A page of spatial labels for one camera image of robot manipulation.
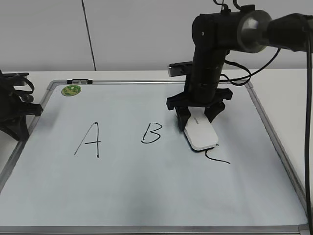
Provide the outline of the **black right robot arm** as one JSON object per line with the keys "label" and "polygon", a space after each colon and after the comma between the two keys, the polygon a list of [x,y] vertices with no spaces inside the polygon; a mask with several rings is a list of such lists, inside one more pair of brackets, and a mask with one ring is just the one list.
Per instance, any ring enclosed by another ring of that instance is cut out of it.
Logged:
{"label": "black right robot arm", "polygon": [[224,101],[232,91],[219,88],[226,56],[231,51],[258,53],[266,47],[303,51],[311,60],[313,53],[313,18],[289,14],[272,19],[254,5],[232,12],[224,6],[219,13],[200,14],[192,24],[195,45],[193,60],[170,64],[169,75],[185,76],[183,92],[169,97],[166,105],[175,110],[179,130],[184,130],[191,117],[190,107],[203,107],[205,117],[212,121],[225,108]]}

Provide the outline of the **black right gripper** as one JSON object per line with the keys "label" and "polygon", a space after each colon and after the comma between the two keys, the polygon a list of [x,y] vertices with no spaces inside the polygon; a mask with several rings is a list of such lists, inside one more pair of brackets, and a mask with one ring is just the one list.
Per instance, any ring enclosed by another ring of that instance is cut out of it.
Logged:
{"label": "black right gripper", "polygon": [[212,84],[200,84],[192,87],[191,84],[184,91],[168,97],[166,106],[168,110],[175,108],[177,124],[180,131],[184,131],[191,113],[188,107],[205,107],[204,114],[209,122],[225,109],[223,100],[230,100],[233,92],[229,88],[218,88],[218,82]]}

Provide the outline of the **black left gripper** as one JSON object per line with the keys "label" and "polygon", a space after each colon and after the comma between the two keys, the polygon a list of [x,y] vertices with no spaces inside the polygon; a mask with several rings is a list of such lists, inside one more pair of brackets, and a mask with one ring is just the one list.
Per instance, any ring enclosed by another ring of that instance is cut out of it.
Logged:
{"label": "black left gripper", "polygon": [[26,116],[39,117],[43,112],[41,104],[33,102],[35,87],[28,76],[27,72],[0,74],[0,130],[16,141],[29,138]]}

